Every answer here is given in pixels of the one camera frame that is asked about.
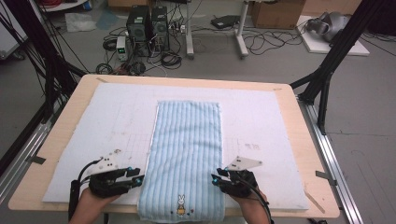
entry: cardboard box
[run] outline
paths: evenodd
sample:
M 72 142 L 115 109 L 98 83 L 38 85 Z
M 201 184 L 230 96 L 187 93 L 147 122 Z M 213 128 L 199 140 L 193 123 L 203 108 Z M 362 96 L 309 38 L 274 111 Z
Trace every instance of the cardboard box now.
M 340 12 L 353 15 L 361 0 L 306 0 L 303 8 L 305 16 L 320 16 L 323 12 Z
M 151 0 L 107 0 L 108 6 L 115 9 L 130 10 L 131 6 L 150 6 Z
M 255 3 L 251 18 L 257 28 L 294 29 L 304 4 L 305 0 L 280 0 L 275 4 Z

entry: folded towel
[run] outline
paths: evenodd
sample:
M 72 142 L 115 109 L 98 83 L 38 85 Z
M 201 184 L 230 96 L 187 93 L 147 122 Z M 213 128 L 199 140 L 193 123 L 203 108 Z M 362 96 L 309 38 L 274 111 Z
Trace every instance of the folded towel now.
M 219 104 L 159 102 L 138 203 L 142 220 L 159 223 L 224 218 L 224 195 L 211 184 L 221 167 Z

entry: gray floor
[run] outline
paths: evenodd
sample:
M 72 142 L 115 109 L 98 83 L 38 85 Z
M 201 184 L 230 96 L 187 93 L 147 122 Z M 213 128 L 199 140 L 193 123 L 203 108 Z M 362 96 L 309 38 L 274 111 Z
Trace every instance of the gray floor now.
M 103 16 L 101 10 L 90 13 L 95 21 Z M 198 18 L 194 22 L 210 27 L 209 20 Z M 64 38 L 87 68 L 94 71 L 96 65 L 103 62 L 103 37 L 125 22 L 125 19 L 116 19 L 107 29 L 65 33 Z M 396 54 L 395 42 L 371 41 Z M 179 69 L 166 70 L 165 74 L 155 68 L 145 76 L 291 83 L 315 71 L 325 57 L 308 53 L 302 44 L 270 50 L 260 56 L 250 54 L 240 60 L 231 34 L 201 32 L 194 35 L 193 42 L 194 60 L 188 60 L 182 49 Z M 361 43 L 370 51 L 370 56 L 347 56 L 333 76 L 326 128 L 364 223 L 395 223 L 396 58 L 364 40 Z M 64 48 L 64 51 L 70 63 L 80 66 L 70 50 Z M 0 92 L 2 156 L 44 99 L 28 60 L 0 62 Z M 11 194 L 0 205 L 2 223 L 66 223 L 66 213 L 10 211 L 7 201 Z M 275 220 L 276 223 L 308 223 L 301 218 Z M 346 223 L 343 215 L 328 222 Z

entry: table leg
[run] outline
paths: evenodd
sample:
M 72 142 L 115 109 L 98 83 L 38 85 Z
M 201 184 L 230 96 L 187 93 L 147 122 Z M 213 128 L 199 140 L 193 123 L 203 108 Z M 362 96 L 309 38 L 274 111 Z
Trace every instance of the table leg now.
M 191 0 L 187 1 L 187 22 L 186 22 L 186 48 L 187 48 L 187 57 L 189 59 L 194 59 L 194 46 L 192 44 L 192 33 L 191 33 L 191 19 L 192 15 L 190 15 L 190 6 Z
M 244 38 L 242 37 L 242 32 L 244 30 L 245 18 L 247 17 L 247 13 L 248 13 L 248 1 L 245 0 L 244 5 L 242 7 L 242 11 L 241 11 L 241 19 L 239 21 L 239 28 L 238 28 L 238 30 L 235 30 L 236 40 L 238 42 L 239 48 L 241 49 L 241 59 L 248 56 L 248 49 L 245 44 Z

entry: hand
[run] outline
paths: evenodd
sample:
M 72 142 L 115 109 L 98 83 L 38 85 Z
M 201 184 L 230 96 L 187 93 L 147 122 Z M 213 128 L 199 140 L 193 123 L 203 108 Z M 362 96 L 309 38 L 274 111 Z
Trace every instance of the hand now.
M 77 209 L 69 224 L 92 224 L 108 203 L 118 199 L 120 195 L 110 198 L 100 198 L 92 194 L 89 188 L 82 191 Z
M 267 196 L 262 193 L 258 188 L 260 195 L 267 202 Z M 236 202 L 241 206 L 242 215 L 248 224 L 270 224 L 268 222 L 268 216 L 265 212 L 262 204 L 260 203 L 256 194 L 251 193 L 247 198 L 238 198 L 230 195 Z

